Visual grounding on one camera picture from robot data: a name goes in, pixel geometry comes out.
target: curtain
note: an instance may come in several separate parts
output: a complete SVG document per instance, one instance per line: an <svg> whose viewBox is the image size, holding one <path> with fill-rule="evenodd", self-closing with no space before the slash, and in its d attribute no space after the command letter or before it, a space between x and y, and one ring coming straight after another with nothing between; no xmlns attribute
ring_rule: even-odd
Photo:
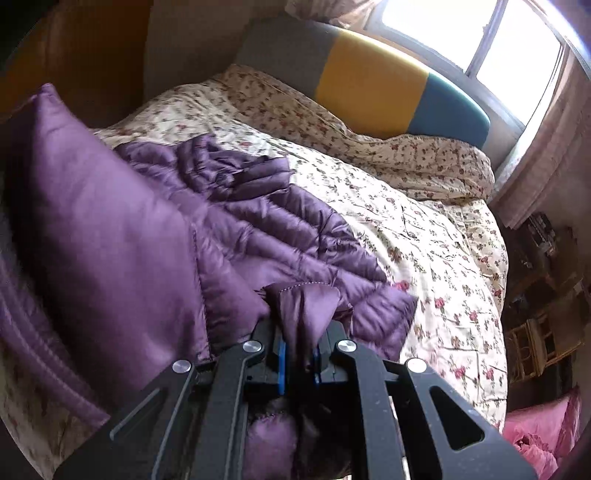
<svg viewBox="0 0 591 480"><path fill-rule="evenodd" d="M364 24L381 0L289 0L285 11L301 20L316 20L349 28Z"/></svg>
<svg viewBox="0 0 591 480"><path fill-rule="evenodd" d="M540 208L569 165L589 161L590 152L591 80L567 49L545 114L538 108L495 172L491 209L505 226L519 227Z"/></svg>

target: window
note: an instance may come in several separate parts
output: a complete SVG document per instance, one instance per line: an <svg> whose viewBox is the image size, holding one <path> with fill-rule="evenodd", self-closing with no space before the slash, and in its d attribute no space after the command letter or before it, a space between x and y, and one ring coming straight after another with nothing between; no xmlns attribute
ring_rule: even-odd
<svg viewBox="0 0 591 480"><path fill-rule="evenodd" d="M519 131L562 49L528 0L385 0L367 29L418 54Z"/></svg>

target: metal bolt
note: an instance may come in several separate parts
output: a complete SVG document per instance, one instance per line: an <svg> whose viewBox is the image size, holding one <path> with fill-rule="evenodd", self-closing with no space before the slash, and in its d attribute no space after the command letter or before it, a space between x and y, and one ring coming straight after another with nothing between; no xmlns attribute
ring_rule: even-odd
<svg viewBox="0 0 591 480"><path fill-rule="evenodd" d="M185 374L191 370L191 362L189 360L177 360L173 363L173 371L176 374Z"/></svg>
<svg viewBox="0 0 591 480"><path fill-rule="evenodd" d="M242 345L242 349L248 353L260 352L261 348L262 348L261 343L257 342L256 340L249 340L247 342L244 342L244 344Z"/></svg>
<svg viewBox="0 0 591 480"><path fill-rule="evenodd" d="M411 372L415 372L416 374L422 374L427 369L427 364L425 360L421 358L411 358L407 362L407 368Z"/></svg>
<svg viewBox="0 0 591 480"><path fill-rule="evenodd" d="M341 340L336 346L341 352L354 352L357 350L357 344L353 340Z"/></svg>

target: wall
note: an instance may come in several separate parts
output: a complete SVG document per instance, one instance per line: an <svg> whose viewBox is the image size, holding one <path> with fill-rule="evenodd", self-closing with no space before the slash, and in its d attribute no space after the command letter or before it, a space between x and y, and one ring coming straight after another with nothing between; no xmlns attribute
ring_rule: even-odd
<svg viewBox="0 0 591 480"><path fill-rule="evenodd" d="M587 265L586 274L591 278L591 162L588 153L583 153L562 174L541 210L554 227L572 227L581 261Z"/></svg>
<svg viewBox="0 0 591 480"><path fill-rule="evenodd" d="M144 98L198 83L231 64L248 24L285 0L154 0L145 49Z"/></svg>
<svg viewBox="0 0 591 480"><path fill-rule="evenodd" d="M578 384L581 389L579 431L582 432L591 419L591 324L585 328L585 345L574 356L573 384Z"/></svg>

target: floral duvet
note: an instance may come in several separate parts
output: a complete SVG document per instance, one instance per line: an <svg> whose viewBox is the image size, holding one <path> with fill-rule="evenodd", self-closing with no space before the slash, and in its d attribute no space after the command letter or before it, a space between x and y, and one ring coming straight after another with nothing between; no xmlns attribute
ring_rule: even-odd
<svg viewBox="0 0 591 480"><path fill-rule="evenodd" d="M313 100L237 65L169 90L96 135L114 147L174 144L212 131L229 149L289 158L292 181L337 210L390 281L418 297L400 360L425 359L501 428L507 255L485 203L494 182L487 157L445 138L357 135ZM0 353L0 417L51 478L90 431L45 398L2 345Z"/></svg>

